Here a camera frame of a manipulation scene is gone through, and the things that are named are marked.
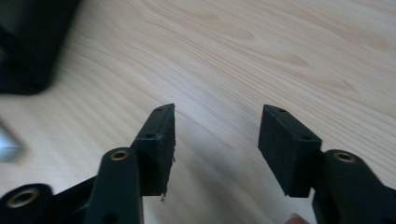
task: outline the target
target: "black object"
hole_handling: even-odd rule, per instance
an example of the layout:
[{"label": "black object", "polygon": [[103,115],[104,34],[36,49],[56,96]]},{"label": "black object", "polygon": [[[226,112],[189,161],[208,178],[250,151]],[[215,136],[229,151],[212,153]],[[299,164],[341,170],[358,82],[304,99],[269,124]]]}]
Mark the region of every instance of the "black object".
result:
[{"label": "black object", "polygon": [[0,1],[0,92],[29,95],[49,86],[79,1]]},{"label": "black object", "polygon": [[163,105],[151,113],[131,147],[103,156],[97,176],[57,195],[44,184],[4,195],[0,223],[143,223],[141,197],[165,195],[175,144],[175,106]]},{"label": "black object", "polygon": [[282,108],[265,105],[259,149],[290,197],[308,197],[319,224],[395,224],[395,190],[380,180],[358,156],[320,151],[321,139]]}]

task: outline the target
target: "wooden surface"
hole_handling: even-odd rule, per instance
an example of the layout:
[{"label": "wooden surface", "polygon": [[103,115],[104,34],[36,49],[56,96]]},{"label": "wooden surface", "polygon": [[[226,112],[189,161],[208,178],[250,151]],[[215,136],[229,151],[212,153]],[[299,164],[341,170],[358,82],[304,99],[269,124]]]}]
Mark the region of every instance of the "wooden surface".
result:
[{"label": "wooden surface", "polygon": [[160,105],[176,104],[169,192],[146,223],[315,223],[283,196],[257,149],[262,106],[289,110],[323,150],[361,156],[396,188],[396,3],[391,0],[131,0],[81,5],[56,68],[33,97],[0,96],[24,145],[0,193],[55,192],[96,174]]}]

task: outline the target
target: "light wood tabletop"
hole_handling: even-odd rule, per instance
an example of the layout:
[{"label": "light wood tabletop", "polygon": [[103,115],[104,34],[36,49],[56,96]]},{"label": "light wood tabletop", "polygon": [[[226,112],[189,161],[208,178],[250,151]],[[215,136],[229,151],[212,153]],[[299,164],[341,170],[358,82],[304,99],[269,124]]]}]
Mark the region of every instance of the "light wood tabletop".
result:
[{"label": "light wood tabletop", "polygon": [[0,193],[96,175],[155,107],[176,105],[176,162],[146,223],[316,223],[257,149],[262,106],[288,110],[396,189],[396,2],[130,0],[81,4],[49,90],[0,96],[23,144]]}]

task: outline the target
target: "metal ring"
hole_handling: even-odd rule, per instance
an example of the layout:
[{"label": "metal ring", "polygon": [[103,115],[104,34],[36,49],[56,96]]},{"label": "metal ring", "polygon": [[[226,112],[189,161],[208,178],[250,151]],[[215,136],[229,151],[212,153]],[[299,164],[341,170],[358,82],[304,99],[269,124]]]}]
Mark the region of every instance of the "metal ring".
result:
[{"label": "metal ring", "polygon": [[113,161],[121,161],[129,156],[129,153],[125,150],[116,151],[111,154],[110,158]]},{"label": "metal ring", "polygon": [[31,203],[39,195],[39,190],[36,188],[25,189],[16,195],[12,196],[7,201],[7,206],[10,208],[18,208]]},{"label": "metal ring", "polygon": [[355,162],[356,159],[355,157],[351,156],[348,153],[345,152],[336,152],[334,153],[334,157],[337,158],[340,161],[344,161],[344,162]]}]

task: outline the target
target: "wooden table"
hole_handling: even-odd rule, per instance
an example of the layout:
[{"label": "wooden table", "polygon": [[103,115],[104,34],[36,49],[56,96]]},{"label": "wooden table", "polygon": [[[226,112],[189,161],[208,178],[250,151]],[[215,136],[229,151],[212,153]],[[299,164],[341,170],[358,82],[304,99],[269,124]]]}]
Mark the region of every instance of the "wooden table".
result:
[{"label": "wooden table", "polygon": [[37,96],[0,96],[24,146],[0,164],[0,193],[55,193],[129,146],[150,111],[176,104],[169,192],[145,198],[146,223],[315,223],[310,199],[284,197],[257,149],[262,106],[276,105],[357,154],[396,188],[396,3],[84,1]]}]

